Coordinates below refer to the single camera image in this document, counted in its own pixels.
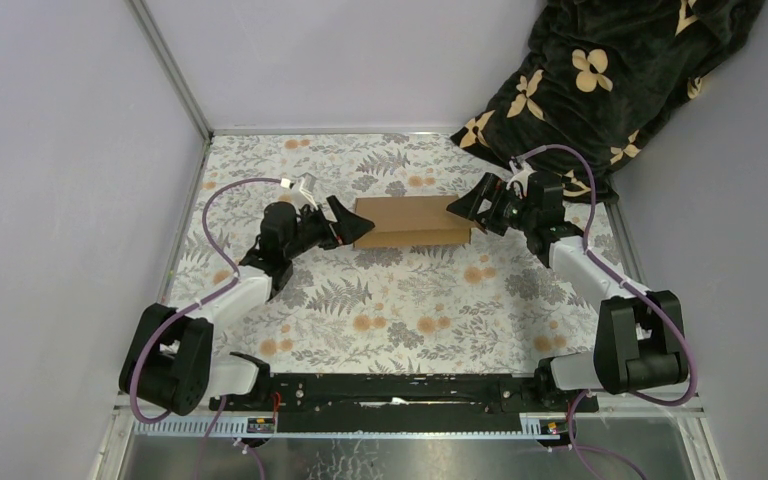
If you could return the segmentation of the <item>brown cardboard box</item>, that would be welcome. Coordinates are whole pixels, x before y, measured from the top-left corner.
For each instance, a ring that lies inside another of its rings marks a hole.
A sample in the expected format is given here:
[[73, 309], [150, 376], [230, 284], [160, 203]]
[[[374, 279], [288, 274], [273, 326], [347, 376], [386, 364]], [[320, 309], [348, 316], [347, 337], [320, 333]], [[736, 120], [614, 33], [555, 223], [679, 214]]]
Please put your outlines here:
[[473, 223], [447, 210], [456, 195], [364, 197], [355, 213], [375, 224], [357, 249], [467, 245]]

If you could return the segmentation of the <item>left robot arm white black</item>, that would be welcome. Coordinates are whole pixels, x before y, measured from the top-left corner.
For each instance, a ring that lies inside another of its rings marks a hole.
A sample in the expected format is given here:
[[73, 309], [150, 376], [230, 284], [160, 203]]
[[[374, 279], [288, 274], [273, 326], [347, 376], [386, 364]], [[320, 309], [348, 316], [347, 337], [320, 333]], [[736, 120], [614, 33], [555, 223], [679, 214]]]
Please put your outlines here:
[[254, 245], [234, 264], [227, 285], [186, 307], [148, 306], [120, 371], [120, 390], [133, 402], [162, 408], [164, 415], [185, 416], [204, 398], [228, 394], [245, 410], [264, 407], [271, 387], [258, 375], [268, 371], [267, 365], [245, 354], [213, 359], [217, 328], [272, 300], [291, 278], [296, 257], [314, 247], [353, 244], [374, 229], [373, 221], [336, 197], [327, 202], [334, 219], [318, 206], [269, 204]]

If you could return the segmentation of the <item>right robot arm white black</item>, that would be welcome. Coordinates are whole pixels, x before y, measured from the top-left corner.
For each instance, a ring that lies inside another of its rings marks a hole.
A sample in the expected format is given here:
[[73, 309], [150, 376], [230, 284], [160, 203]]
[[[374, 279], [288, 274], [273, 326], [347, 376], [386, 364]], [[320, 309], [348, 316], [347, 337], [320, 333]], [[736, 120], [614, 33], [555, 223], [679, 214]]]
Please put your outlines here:
[[598, 315], [592, 349], [538, 364], [533, 396], [543, 410], [557, 412], [583, 390], [637, 393], [689, 379], [678, 298], [620, 275], [587, 246], [584, 230], [567, 221], [561, 184], [551, 175], [521, 183], [487, 173], [447, 210], [500, 236], [522, 232], [528, 250]]

